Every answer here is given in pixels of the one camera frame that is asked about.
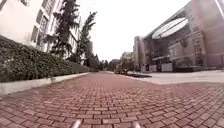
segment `green shrub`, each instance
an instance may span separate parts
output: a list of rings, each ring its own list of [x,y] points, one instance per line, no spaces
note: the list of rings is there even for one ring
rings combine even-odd
[[[88,72],[89,68],[0,36],[0,82]]]
[[[90,71],[90,72],[99,72],[99,70],[96,69],[96,68],[89,68],[89,71]]]

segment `sidewalk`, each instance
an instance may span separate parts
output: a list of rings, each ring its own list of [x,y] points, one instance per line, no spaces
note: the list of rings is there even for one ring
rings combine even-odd
[[[202,71],[194,73],[150,73],[152,78],[136,78],[155,84],[180,84],[194,82],[224,83],[224,71]]]

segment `modern building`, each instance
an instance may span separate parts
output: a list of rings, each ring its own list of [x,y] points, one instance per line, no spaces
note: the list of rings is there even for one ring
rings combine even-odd
[[[44,44],[46,34],[57,28],[54,12],[59,12],[63,0],[0,0],[0,35],[16,42],[49,52],[52,44]],[[70,43],[75,50],[75,30]]]
[[[143,38],[146,71],[203,70],[224,64],[224,0],[192,0]]]

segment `road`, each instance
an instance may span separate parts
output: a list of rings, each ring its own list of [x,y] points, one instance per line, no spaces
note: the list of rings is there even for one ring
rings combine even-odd
[[[224,128],[224,85],[97,73],[0,98],[1,128]]]

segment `curved roof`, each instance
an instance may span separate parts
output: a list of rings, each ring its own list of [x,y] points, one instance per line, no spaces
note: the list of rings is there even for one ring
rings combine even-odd
[[[153,39],[160,39],[163,37],[170,36],[177,31],[181,30],[188,24],[188,19],[186,18],[178,18],[168,22],[167,24],[160,27],[157,31],[155,31],[152,35]]]

